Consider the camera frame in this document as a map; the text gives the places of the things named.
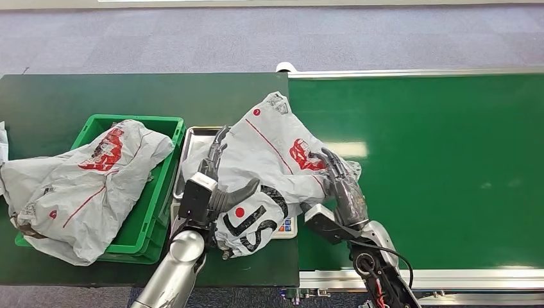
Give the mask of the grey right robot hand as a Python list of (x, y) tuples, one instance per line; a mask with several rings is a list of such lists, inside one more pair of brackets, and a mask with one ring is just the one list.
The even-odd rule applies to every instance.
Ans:
[(314, 153), (324, 162), (328, 171), (330, 187), (336, 197), (335, 218), (344, 227), (361, 231), (370, 221), (366, 199), (353, 173), (343, 164), (340, 157), (328, 148)]

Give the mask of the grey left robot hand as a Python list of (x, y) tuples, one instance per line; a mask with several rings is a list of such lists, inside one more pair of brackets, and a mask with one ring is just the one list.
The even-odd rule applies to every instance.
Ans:
[[(230, 128), (227, 125), (219, 129), (210, 145), (207, 156), (201, 161), (198, 168), (200, 173), (215, 180), (217, 183), (219, 183), (218, 171), (221, 156), (228, 146), (226, 143), (223, 144), (223, 139), (229, 131)], [(233, 192), (214, 188), (207, 209), (218, 213), (227, 212), (254, 194), (259, 184), (260, 180), (258, 178), (252, 178), (244, 187)]]

